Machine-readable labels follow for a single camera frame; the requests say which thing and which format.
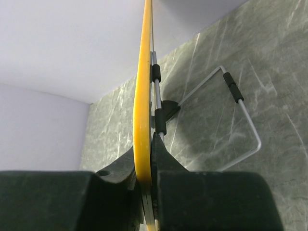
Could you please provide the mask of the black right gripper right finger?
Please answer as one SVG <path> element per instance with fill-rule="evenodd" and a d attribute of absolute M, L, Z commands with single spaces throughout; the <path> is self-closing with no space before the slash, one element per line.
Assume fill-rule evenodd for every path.
<path fill-rule="evenodd" d="M 154 197 L 162 231 L 281 231 L 271 190 L 257 173 L 190 172 L 153 135 Z"/>

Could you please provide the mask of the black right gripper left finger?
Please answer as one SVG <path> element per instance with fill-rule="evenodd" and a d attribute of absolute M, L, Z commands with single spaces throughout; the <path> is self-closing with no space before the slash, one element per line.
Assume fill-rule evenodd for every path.
<path fill-rule="evenodd" d="M 137 231 L 140 189 L 129 149 L 92 171 L 2 171 L 3 231 Z"/>

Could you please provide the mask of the yellow framed whiteboard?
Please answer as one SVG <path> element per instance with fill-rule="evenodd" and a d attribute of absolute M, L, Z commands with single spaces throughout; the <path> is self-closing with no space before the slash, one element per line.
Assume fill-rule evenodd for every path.
<path fill-rule="evenodd" d="M 156 223 L 152 206 L 151 177 L 151 133 L 150 133 L 150 42 L 151 42 L 152 1 L 144 5 L 141 42 L 133 105 L 133 149 L 134 165 L 147 230 L 155 231 Z"/>

